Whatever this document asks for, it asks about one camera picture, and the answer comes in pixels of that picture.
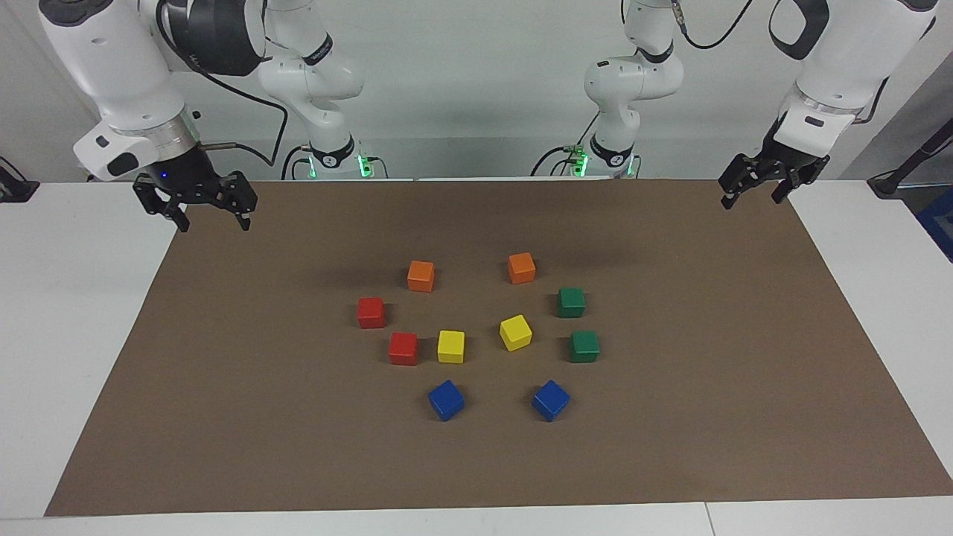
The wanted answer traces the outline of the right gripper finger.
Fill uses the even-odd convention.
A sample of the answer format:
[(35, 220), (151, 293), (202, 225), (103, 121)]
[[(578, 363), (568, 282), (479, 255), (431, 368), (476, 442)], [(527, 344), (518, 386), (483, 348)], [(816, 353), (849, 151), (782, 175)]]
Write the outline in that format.
[(251, 214), (258, 206), (258, 194), (242, 172), (217, 179), (217, 208), (233, 214), (243, 231), (251, 228)]
[(180, 233), (187, 233), (188, 227), (190, 227), (190, 220), (188, 220), (185, 212), (181, 209), (180, 203), (174, 198), (164, 200), (160, 197), (156, 184), (152, 183), (152, 181), (145, 179), (137, 179), (134, 181), (134, 194), (136, 194), (143, 209), (150, 216), (166, 218), (166, 220), (176, 224), (177, 230), (180, 231)]

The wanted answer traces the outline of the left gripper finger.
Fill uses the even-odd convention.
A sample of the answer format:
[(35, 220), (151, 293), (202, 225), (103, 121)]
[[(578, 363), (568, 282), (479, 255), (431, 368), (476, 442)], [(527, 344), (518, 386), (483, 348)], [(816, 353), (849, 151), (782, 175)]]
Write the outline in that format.
[(794, 192), (797, 188), (803, 185), (810, 185), (814, 182), (815, 179), (801, 179), (799, 176), (787, 176), (785, 179), (780, 180), (777, 183), (776, 188), (773, 190), (771, 197), (776, 205), (782, 204), (789, 194)]
[(731, 210), (743, 193), (762, 184), (766, 165), (767, 162), (759, 156), (735, 155), (718, 178), (718, 185), (724, 192), (721, 206)]

